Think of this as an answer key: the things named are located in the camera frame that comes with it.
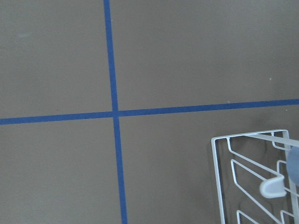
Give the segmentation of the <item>light blue plastic cup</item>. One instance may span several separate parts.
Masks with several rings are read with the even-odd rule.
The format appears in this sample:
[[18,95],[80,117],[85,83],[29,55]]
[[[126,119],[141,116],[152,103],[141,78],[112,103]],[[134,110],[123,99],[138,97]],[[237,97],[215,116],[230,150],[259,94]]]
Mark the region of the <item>light blue plastic cup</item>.
[[286,158],[286,167],[291,181],[299,186],[299,148],[292,147]]

